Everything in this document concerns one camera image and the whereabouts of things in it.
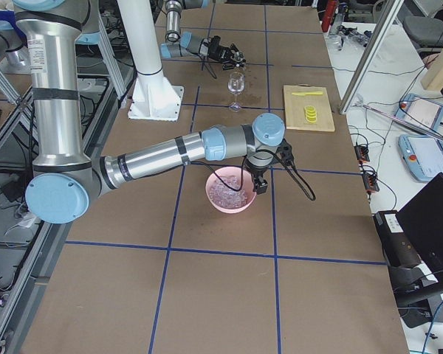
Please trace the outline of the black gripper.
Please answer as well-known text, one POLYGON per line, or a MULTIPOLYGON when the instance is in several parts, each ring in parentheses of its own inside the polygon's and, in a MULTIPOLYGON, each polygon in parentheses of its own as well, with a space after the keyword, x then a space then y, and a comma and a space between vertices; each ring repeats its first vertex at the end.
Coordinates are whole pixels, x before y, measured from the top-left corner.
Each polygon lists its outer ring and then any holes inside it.
POLYGON ((244 59, 244 54, 235 44, 225 47, 220 44, 221 38, 217 35, 202 40, 202 55, 222 64, 222 70, 237 70, 244 67, 244 61, 231 59, 244 59))
POLYGON ((264 173, 272 164, 272 155, 269 153, 254 153, 247 157, 246 169, 251 175, 253 191, 259 195, 267 191, 268 183, 264 173))

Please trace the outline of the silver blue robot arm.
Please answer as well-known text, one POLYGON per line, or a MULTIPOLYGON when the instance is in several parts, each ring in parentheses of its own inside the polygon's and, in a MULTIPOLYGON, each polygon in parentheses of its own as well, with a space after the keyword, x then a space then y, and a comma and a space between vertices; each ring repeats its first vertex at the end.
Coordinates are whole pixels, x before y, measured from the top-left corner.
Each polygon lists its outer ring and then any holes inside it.
POLYGON ((213 60, 222 65, 223 70, 240 69, 246 60, 242 51, 235 44, 221 45, 221 38, 200 37, 192 32, 182 32, 180 29, 182 11, 205 8, 209 1, 166 1, 165 42, 160 45, 163 58, 182 58, 194 56, 201 59, 213 60))
POLYGON ((29 210, 49 223, 69 223, 122 184, 191 162, 243 157, 256 192, 264 172, 286 147, 283 120, 270 113, 253 123, 216 126, 116 157, 88 157, 83 149, 75 44, 100 17, 96 1, 16 1, 16 24, 27 36, 38 128, 29 210))

